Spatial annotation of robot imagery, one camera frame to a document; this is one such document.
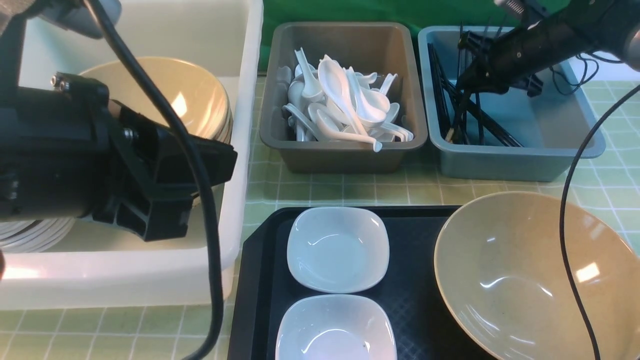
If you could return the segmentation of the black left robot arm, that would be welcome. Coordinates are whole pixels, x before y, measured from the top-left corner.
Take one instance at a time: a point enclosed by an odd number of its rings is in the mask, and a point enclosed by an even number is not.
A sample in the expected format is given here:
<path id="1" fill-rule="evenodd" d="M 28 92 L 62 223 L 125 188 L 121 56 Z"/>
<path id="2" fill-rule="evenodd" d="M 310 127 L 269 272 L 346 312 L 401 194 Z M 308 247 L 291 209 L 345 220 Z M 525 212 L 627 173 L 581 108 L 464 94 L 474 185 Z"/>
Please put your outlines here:
<path id="1" fill-rule="evenodd" d="M 78 218 L 146 242 L 188 231 L 193 194 L 217 220 L 212 188 L 233 176 L 238 154 L 188 134 L 117 30 L 119 0 L 1 2 L 1 219 Z M 19 85 L 26 23 L 42 18 L 106 39 L 164 126 L 112 100 L 99 80 L 58 71 L 54 89 Z"/>

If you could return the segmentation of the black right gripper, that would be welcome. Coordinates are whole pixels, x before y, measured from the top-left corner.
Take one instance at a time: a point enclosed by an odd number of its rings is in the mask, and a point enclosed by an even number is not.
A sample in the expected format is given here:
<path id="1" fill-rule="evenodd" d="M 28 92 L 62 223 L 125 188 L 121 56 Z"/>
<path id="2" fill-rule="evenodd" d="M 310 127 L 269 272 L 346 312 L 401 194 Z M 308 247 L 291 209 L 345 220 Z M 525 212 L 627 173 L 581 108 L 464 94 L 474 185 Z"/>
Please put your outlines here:
<path id="1" fill-rule="evenodd" d="M 471 93 L 503 95 L 515 88 L 526 92 L 530 98 L 542 93 L 544 83 L 528 71 L 522 61 L 522 49 L 518 38 L 525 30 L 510 30 L 497 37 L 477 34 L 471 30 L 462 32 L 458 50 L 471 55 L 471 62 L 458 75 L 456 88 Z"/>

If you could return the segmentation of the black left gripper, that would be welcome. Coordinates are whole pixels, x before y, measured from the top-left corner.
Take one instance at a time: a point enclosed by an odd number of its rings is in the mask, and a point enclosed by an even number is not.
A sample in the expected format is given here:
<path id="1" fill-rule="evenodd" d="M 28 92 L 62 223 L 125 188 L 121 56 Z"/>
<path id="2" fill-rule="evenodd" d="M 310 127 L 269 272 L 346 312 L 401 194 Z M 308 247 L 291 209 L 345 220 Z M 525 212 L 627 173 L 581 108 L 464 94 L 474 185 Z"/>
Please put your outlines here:
<path id="1" fill-rule="evenodd" d="M 62 144 L 55 147 L 51 214 L 108 224 L 146 242 L 187 233 L 194 196 L 205 219 L 216 216 L 204 189 L 228 182 L 233 146 L 162 125 L 112 98 L 97 79 L 58 72 L 51 80 L 66 100 Z"/>

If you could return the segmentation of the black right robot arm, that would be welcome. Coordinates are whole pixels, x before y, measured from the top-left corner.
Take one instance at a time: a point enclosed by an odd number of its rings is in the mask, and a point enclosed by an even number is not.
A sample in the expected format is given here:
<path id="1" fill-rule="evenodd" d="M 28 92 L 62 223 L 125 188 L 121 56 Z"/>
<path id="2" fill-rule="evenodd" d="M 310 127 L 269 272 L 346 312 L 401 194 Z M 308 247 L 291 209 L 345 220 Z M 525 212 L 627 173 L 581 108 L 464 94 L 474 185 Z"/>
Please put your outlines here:
<path id="1" fill-rule="evenodd" d="M 572 0 L 551 13 L 536 0 L 497 0 L 519 20 L 506 34 L 487 38 L 467 31 L 459 49 L 473 60 L 456 88 L 503 95 L 511 88 L 542 93 L 537 73 L 580 54 L 610 53 L 635 71 L 640 67 L 640 3 L 637 0 Z"/>

